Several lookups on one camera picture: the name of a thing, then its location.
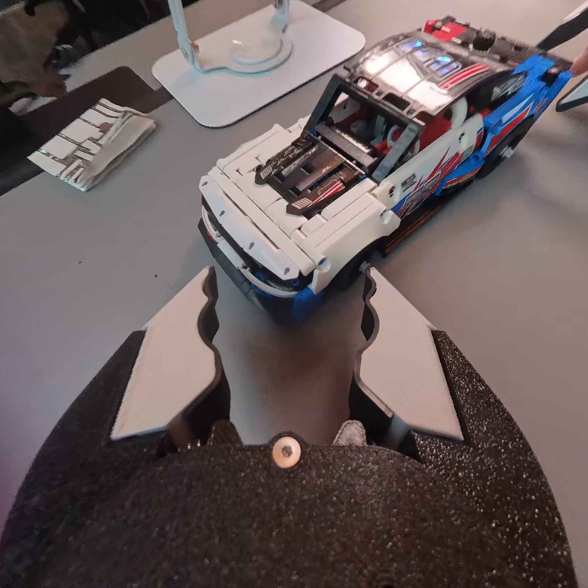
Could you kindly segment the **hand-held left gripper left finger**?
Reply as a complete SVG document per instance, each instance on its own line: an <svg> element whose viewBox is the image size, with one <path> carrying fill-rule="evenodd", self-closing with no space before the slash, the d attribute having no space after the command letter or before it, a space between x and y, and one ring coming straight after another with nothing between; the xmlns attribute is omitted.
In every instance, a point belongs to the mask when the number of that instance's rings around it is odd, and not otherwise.
<svg viewBox="0 0 588 588"><path fill-rule="evenodd" d="M111 440L165 432L196 443L230 419L230 386L214 339L217 273L202 269L143 328Z"/></svg>

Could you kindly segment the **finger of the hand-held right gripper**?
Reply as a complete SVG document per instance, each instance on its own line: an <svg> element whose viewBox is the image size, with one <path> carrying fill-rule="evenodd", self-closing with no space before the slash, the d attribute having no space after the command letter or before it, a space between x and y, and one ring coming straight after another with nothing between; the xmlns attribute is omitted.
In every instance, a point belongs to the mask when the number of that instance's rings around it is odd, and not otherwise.
<svg viewBox="0 0 588 588"><path fill-rule="evenodd" d="M537 43L536 47L541 51L551 51L563 43L575 38L587 29L587 1L578 6L544 39Z"/></svg>
<svg viewBox="0 0 588 588"><path fill-rule="evenodd" d="M566 112L587 103L587 75L556 103L557 112Z"/></svg>

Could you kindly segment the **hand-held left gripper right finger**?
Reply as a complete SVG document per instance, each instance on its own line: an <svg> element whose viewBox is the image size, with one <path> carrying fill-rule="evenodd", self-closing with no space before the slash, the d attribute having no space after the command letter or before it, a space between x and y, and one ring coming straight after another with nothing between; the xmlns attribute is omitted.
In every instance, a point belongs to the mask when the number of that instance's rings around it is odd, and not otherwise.
<svg viewBox="0 0 588 588"><path fill-rule="evenodd" d="M409 433L463 443L436 328L375 268L365 268L361 331L349 393L367 441L399 450Z"/></svg>

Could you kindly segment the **brick-built toy race car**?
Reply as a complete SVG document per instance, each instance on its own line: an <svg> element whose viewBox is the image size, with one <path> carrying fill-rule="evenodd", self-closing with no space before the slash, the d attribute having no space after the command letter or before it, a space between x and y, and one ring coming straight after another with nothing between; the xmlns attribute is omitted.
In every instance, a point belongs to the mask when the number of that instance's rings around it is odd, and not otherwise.
<svg viewBox="0 0 588 588"><path fill-rule="evenodd" d="M239 290L304 321L453 194L510 158L572 62L453 17L389 36L200 179L199 230Z"/></svg>

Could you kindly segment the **black desk mat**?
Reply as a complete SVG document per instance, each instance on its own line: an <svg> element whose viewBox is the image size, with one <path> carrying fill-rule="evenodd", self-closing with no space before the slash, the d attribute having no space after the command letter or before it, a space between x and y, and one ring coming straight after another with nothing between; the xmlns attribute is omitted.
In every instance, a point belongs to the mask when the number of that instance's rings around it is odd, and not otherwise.
<svg viewBox="0 0 588 588"><path fill-rule="evenodd" d="M105 98L145 114L172 100L163 87L154 90L127 66L85 83L60 98L25 114L1 107L1 195L39 175L28 156L85 110Z"/></svg>

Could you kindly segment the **folded sticker sheet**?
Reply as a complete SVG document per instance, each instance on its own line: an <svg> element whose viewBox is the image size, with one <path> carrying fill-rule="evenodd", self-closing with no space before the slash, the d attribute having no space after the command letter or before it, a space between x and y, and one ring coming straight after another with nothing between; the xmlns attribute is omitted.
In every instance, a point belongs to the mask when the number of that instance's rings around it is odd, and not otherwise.
<svg viewBox="0 0 588 588"><path fill-rule="evenodd" d="M28 156L33 165L87 192L116 169L156 130L134 108L99 99Z"/></svg>

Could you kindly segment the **white book stand wooden board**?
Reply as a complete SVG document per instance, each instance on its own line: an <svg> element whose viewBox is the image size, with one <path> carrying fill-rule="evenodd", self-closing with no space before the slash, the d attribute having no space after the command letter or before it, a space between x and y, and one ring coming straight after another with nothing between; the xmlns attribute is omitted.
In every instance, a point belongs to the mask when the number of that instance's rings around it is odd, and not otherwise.
<svg viewBox="0 0 588 588"><path fill-rule="evenodd" d="M168 1L178 48L155 79L197 121L224 128L356 55L364 34L302 1L273 1L198 40L181 1Z"/></svg>

